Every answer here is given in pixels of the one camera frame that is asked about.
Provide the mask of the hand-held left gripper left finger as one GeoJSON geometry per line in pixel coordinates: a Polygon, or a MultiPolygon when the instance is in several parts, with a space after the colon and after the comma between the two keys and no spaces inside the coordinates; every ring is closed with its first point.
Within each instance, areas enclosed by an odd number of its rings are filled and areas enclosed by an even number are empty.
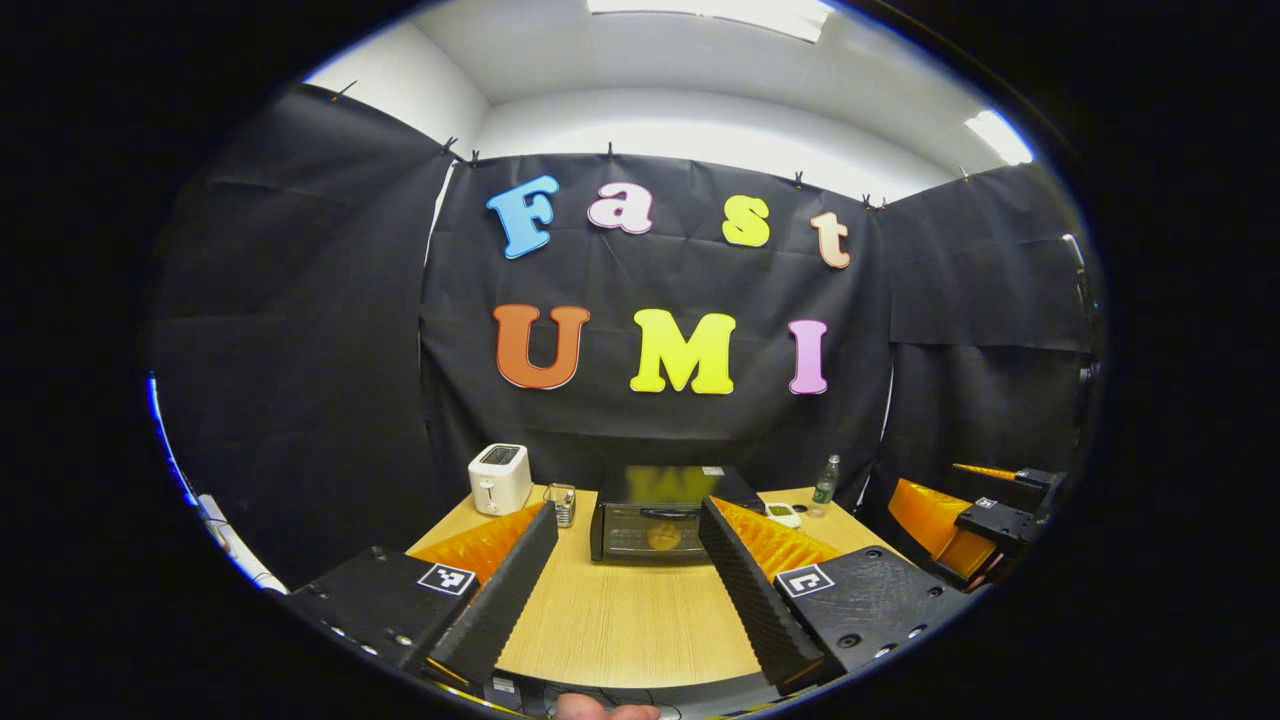
{"type": "Polygon", "coordinates": [[[381,666],[483,685],[559,539],[543,502],[416,555],[365,550],[291,593],[291,611],[381,666]]]}

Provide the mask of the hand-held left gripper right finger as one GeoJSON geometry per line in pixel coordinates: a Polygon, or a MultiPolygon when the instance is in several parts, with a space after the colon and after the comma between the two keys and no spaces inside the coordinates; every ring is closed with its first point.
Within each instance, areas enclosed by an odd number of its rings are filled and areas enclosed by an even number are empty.
{"type": "Polygon", "coordinates": [[[865,676],[977,601],[888,547],[841,552],[714,496],[701,502],[698,534],[783,696],[865,676]]]}

